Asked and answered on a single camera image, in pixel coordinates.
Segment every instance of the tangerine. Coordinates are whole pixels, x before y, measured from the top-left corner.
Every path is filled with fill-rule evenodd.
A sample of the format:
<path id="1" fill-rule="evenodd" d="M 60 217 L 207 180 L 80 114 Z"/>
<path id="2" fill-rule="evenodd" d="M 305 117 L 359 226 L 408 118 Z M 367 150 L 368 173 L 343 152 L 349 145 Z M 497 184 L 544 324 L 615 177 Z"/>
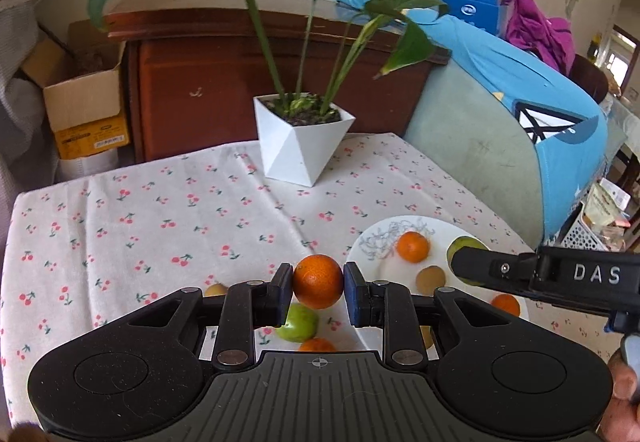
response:
<path id="1" fill-rule="evenodd" d="M 420 263 L 428 255 L 431 249 L 429 240 L 419 232 L 405 232 L 396 241 L 396 251 L 402 259 L 411 263 Z"/>
<path id="2" fill-rule="evenodd" d="M 334 343 L 322 337 L 309 339 L 300 345 L 299 352 L 335 352 Z"/>
<path id="3" fill-rule="evenodd" d="M 307 256 L 298 263 L 292 280 L 298 301 L 314 310 L 333 305 L 344 288 L 340 265 L 324 254 Z"/>
<path id="4" fill-rule="evenodd" d="M 492 299 L 491 304 L 504 312 L 520 317 L 520 303 L 511 294 L 498 294 Z"/>

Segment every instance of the white tablecloth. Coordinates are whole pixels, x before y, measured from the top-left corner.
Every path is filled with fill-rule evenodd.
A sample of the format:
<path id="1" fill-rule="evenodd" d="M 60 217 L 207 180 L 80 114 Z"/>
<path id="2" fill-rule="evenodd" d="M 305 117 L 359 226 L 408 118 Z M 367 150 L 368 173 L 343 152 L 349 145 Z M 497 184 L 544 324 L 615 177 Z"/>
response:
<path id="1" fill-rule="evenodd" d="M 230 144 L 18 197 L 2 273 L 0 352 L 12 421 L 35 421 L 26 393 L 47 351 L 180 287 L 268 280 L 310 253 L 342 264 L 383 218 L 434 216 L 494 250 L 523 252 L 491 210 L 395 135 L 348 138 L 313 188 L 265 179 L 258 144 Z M 531 304 L 532 321 L 600 351 L 602 320 Z M 341 300 L 318 336 L 361 348 Z M 208 350 L 210 355 L 211 341 Z M 263 349 L 295 350 L 256 331 Z"/>
<path id="2" fill-rule="evenodd" d="M 605 97 L 605 101 L 610 104 L 609 118 L 613 119 L 627 136 L 625 144 L 636 156 L 640 156 L 640 117 L 609 94 Z"/>

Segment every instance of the plant stem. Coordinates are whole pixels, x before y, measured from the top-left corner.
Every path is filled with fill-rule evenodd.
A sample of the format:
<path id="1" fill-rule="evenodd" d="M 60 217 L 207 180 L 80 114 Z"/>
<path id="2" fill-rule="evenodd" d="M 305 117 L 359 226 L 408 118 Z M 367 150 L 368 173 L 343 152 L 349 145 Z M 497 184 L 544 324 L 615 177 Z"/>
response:
<path id="1" fill-rule="evenodd" d="M 309 44 L 309 34 L 311 33 L 311 23 L 314 20 L 314 11 L 316 10 L 316 0 L 311 2 L 311 12 L 306 18 L 305 42 L 302 44 L 302 55 L 300 56 L 300 67 L 298 69 L 298 80 L 296 81 L 296 96 L 300 96 L 302 90 L 302 72 L 305 68 L 306 47 Z"/>
<path id="2" fill-rule="evenodd" d="M 258 5 L 255 0 L 246 0 L 246 4 L 247 4 L 247 9 L 249 11 L 249 17 L 251 18 L 251 21 L 254 24 L 255 34 L 257 35 L 258 41 L 260 42 L 260 47 L 262 49 L 262 54 L 264 55 L 264 60 L 267 61 L 267 67 L 269 69 L 269 73 L 271 74 L 271 79 L 273 80 L 273 84 L 283 104 L 285 104 L 288 107 L 289 105 L 288 97 L 284 91 L 282 82 L 280 81 L 278 68 L 276 67 L 276 62 L 273 59 L 273 54 L 271 53 L 271 47 L 269 46 L 269 39 L 267 37 L 266 32 L 264 31 L 264 27 L 262 26 L 262 20 L 260 18 L 260 11 L 258 10 Z"/>
<path id="3" fill-rule="evenodd" d="M 347 41 L 347 37 L 349 35 L 349 29 L 351 28 L 351 23 L 353 23 L 353 20 L 357 17 L 358 15 L 355 15 L 354 17 L 352 17 L 351 19 L 349 19 L 349 21 L 347 21 L 347 25 L 344 28 L 344 34 L 342 35 L 342 41 L 340 41 L 340 47 L 338 48 L 338 55 L 335 56 L 335 61 L 334 61 L 334 68 L 333 70 L 331 70 L 331 76 L 329 77 L 329 82 L 326 85 L 326 90 L 324 92 L 324 97 L 327 97 L 327 95 L 329 94 L 329 92 L 331 92 L 331 89 L 334 85 L 335 82 L 335 75 L 338 73 L 338 66 L 340 65 L 340 61 L 342 60 L 342 53 L 344 51 L 344 45 Z"/>
<path id="4" fill-rule="evenodd" d="M 342 66 L 340 67 L 340 71 L 334 80 L 334 83 L 327 89 L 327 93 L 322 99 L 322 105 L 320 107 L 320 115 L 326 114 L 329 111 L 329 107 L 331 103 L 334 101 L 335 95 L 340 89 L 340 85 L 347 77 L 351 67 L 354 65 L 355 61 L 360 57 L 360 54 L 367 46 L 369 40 L 373 37 L 373 34 L 376 33 L 382 25 L 385 24 L 386 19 L 390 19 L 388 16 L 379 15 L 369 21 L 362 30 L 360 31 L 358 37 L 351 45 L 349 49 L 349 53 L 344 59 Z"/>

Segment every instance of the purple cloth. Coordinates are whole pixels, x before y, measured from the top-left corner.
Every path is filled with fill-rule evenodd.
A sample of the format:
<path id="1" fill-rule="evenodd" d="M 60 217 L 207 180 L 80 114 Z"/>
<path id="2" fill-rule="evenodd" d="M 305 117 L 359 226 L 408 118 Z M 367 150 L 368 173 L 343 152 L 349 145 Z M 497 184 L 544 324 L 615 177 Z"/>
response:
<path id="1" fill-rule="evenodd" d="M 504 40 L 569 75 L 575 59 L 571 23 L 562 18 L 547 19 L 534 0 L 503 0 L 502 4 L 513 9 Z"/>

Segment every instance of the human hand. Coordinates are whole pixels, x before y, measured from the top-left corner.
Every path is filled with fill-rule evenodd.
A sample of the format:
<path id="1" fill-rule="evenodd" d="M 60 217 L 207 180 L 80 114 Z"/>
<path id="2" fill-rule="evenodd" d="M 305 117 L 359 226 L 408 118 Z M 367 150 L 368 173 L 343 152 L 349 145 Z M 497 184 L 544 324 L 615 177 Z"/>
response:
<path id="1" fill-rule="evenodd" d="M 638 386 L 638 376 L 617 350 L 609 359 L 613 396 L 600 422 L 599 433 L 607 442 L 640 442 L 640 410 L 629 402 Z"/>
<path id="2" fill-rule="evenodd" d="M 18 424 L 10 433 L 7 442 L 49 442 L 46 433 L 35 424 Z"/>

